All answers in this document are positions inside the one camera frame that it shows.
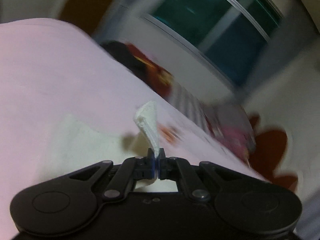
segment curtain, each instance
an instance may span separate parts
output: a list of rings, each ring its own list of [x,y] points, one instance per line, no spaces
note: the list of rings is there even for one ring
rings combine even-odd
[[[116,40],[126,13],[137,0],[114,0],[103,16],[92,38],[99,44]]]

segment screw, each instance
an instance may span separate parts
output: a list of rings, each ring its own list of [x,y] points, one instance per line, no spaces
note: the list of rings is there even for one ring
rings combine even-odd
[[[209,192],[204,190],[204,189],[196,189],[192,192],[192,195],[196,198],[199,198],[199,199],[204,199],[206,197],[208,197],[209,195]]]
[[[145,203],[145,204],[150,204],[151,200],[150,199],[144,199],[144,200],[142,200],[142,202]]]
[[[120,196],[120,192],[115,189],[109,189],[104,193],[104,196],[107,198],[116,198]]]

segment pillow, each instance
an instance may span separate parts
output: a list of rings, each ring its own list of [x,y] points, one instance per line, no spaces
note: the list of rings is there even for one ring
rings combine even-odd
[[[105,49],[116,61],[127,67],[136,77],[143,82],[147,81],[146,65],[137,60],[127,46],[119,41],[110,41],[108,43],[101,44],[101,47]]]
[[[162,98],[166,98],[171,91],[173,76],[170,72],[151,61],[133,44],[128,43],[131,54],[147,66],[147,83]]]
[[[247,163],[255,151],[252,126],[243,108],[238,104],[223,103],[204,106],[212,137]]]

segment pink bedsheet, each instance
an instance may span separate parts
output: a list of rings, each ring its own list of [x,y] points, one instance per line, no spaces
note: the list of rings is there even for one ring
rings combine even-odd
[[[52,19],[1,24],[0,55],[1,239],[17,233],[10,201],[41,181],[42,155],[66,114],[100,132],[136,134],[136,109],[154,100],[159,122],[175,123],[184,134],[176,148],[164,143],[168,156],[192,164],[208,160],[259,178],[70,24]]]

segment white blanket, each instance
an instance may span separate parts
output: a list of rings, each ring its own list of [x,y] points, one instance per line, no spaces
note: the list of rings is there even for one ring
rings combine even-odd
[[[100,160],[122,161],[126,156],[116,159],[108,145],[138,134],[134,113],[150,100],[157,103],[158,121],[182,134],[177,147],[160,142],[167,156],[191,164],[207,160],[259,178],[70,24],[52,19],[1,24],[0,75],[1,239],[17,233],[9,205],[20,190]],[[86,151],[79,148],[79,133],[72,139],[61,132],[75,126],[92,139]],[[68,154],[52,152],[53,145],[71,143]]]

